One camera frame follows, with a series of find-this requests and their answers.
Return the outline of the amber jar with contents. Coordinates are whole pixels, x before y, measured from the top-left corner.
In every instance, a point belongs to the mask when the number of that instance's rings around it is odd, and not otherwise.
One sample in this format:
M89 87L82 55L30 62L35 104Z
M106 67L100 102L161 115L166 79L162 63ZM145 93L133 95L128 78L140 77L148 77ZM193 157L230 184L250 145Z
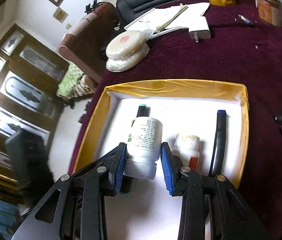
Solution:
M263 22L282 27L281 4L273 0L256 0L258 15Z

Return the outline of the wooden glass-door cabinet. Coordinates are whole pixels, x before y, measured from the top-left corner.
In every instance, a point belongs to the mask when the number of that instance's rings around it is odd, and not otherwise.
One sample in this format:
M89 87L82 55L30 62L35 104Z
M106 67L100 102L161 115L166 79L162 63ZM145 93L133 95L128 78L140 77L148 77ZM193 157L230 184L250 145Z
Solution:
M5 141L18 129L40 136L50 150L63 108L56 92L67 67L16 24L0 39L0 186L17 189Z

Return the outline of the black marker blue cap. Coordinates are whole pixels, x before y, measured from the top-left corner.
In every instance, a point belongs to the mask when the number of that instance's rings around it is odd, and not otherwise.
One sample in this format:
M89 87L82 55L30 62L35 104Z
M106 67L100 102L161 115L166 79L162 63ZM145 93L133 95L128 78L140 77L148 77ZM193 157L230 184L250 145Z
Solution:
M225 110L217 111L215 140L213 144L212 159L209 169L209 176L215 177L221 174L227 135L227 114Z

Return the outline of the white bottle red label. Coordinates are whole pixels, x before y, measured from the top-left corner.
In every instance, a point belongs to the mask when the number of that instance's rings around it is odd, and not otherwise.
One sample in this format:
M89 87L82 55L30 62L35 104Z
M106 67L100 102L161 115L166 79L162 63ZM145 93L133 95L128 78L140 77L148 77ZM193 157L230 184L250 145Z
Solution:
M183 165L196 169L199 161L199 137L177 134L171 152L181 158Z

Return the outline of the white pill bottle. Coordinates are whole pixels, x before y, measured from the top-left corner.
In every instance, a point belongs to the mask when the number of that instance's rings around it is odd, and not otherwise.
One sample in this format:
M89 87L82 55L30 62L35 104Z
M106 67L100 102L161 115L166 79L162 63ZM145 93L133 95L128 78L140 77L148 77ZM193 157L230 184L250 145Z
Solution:
M162 123L154 118L140 116L134 119L127 141L124 175L153 180L160 156Z

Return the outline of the black marker teal cap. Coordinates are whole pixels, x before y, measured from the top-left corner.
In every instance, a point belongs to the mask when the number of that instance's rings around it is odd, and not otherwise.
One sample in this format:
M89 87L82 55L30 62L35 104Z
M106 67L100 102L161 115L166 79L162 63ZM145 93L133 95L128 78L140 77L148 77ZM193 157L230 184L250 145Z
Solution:
M146 105L144 105L144 104L139 105L138 112L137 112L137 118L143 117L143 116L149 117L149 111L150 111L150 108L147 107Z

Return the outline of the dark red table cloth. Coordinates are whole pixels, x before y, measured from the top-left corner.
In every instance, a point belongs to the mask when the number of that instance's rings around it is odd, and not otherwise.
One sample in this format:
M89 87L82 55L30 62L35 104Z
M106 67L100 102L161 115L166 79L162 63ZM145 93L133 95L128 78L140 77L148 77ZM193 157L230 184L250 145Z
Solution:
M282 136L273 116L282 106L282 28L262 22L254 0L211 6L211 38L194 42L186 30L149 42L147 57L122 73L105 72L82 118L78 153L97 98L106 86L139 80L206 79L241 83L249 96L249 146L242 196L262 218L273 239L282 239ZM253 25L239 17L243 15Z

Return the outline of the wrapped round cakes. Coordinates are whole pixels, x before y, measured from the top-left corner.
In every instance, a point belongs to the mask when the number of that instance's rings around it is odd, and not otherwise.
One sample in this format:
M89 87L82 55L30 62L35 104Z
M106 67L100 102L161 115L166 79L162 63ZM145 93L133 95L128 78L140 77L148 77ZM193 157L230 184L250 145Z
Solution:
M106 69L110 72L124 72L135 67L149 52L148 39L153 35L152 30L124 31L106 47Z

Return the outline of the white power adapter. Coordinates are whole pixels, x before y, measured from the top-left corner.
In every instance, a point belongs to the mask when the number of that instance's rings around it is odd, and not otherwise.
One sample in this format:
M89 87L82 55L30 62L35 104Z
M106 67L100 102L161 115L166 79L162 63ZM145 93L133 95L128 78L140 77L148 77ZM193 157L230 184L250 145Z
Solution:
M192 40L199 42L200 40L210 39L211 33L205 16L196 17L189 26L189 35Z

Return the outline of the small blue-capped item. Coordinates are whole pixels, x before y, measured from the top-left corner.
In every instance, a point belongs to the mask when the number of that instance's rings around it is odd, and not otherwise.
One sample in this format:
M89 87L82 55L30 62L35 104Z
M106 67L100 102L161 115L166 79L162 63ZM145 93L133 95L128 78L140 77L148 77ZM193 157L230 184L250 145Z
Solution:
M244 17L243 15L238 14L238 17L247 25L253 25L253 23L251 22L251 20L247 19L246 17Z

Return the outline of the green patterned cushion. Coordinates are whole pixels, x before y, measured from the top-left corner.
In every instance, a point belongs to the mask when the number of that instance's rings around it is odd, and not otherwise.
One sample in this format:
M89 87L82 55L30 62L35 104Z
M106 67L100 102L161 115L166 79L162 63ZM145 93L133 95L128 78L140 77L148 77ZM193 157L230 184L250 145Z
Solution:
M69 61L68 70L58 85L57 96L65 101L83 96L79 89L84 72L73 62Z

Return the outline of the white papers stack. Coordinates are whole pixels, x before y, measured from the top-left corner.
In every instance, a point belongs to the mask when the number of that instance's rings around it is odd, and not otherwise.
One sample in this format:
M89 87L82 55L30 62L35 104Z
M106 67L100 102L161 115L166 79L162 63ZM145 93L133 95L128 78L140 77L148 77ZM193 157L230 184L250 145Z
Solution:
M166 29L176 27L189 27L191 23L198 17L203 16L210 6L209 2L200 2L194 4L180 4L164 9L153 8L150 11L139 16L127 26L125 30L156 30L159 26L165 24L173 18L183 7L186 9L178 15Z

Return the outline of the yellow-rimmed white tray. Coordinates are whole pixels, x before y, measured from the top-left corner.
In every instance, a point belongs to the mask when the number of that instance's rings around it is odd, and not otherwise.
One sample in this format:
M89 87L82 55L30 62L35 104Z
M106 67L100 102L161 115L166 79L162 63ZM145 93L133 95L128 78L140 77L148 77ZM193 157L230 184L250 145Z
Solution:
M249 140L248 92L244 85L209 80L153 80L108 86L97 98L84 132L74 171L127 142L138 107L162 123L162 140L170 147L179 134L199 138L198 172L209 172L217 112L227 113L222 172L239 186ZM105 199L109 239L176 239L181 197L169 195L161 163L153 180L134 179L128 193Z

